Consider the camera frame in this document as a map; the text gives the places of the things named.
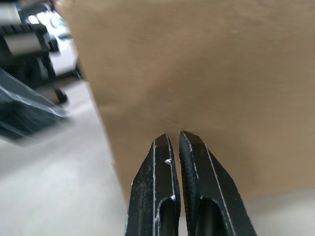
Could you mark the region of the brown paper bag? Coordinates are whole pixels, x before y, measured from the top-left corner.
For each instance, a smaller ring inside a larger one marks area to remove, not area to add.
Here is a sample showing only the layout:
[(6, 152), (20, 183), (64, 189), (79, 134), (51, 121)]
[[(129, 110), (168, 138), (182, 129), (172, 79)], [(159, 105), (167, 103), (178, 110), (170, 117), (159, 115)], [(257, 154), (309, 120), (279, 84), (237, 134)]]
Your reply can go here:
[(124, 192), (201, 137), (243, 199), (315, 188), (315, 0), (62, 0)]

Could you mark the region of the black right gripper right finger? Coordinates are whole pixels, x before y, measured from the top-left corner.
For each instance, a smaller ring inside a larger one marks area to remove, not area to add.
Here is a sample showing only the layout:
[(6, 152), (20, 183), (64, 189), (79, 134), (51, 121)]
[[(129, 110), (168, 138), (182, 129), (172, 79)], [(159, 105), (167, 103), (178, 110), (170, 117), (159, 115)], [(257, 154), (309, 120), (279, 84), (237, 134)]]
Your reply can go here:
[(188, 236), (257, 236), (235, 182), (202, 139), (181, 131), (179, 156)]

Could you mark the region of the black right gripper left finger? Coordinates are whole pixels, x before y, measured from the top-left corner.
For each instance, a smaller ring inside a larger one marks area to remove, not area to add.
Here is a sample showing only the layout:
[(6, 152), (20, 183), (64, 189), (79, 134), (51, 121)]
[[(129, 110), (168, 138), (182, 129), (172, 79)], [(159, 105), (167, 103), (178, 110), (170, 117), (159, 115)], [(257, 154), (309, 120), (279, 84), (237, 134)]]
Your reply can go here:
[(132, 181), (125, 236), (178, 236), (180, 212), (173, 147), (163, 134), (152, 142)]

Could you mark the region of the dark plastic-wrapped box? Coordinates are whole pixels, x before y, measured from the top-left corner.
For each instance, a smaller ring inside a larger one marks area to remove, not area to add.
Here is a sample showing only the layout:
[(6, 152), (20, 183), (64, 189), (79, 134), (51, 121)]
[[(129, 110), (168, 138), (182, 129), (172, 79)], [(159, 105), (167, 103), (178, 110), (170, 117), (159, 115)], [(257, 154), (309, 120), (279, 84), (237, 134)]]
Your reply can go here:
[(62, 107), (0, 69), (0, 137), (14, 142), (66, 119)]

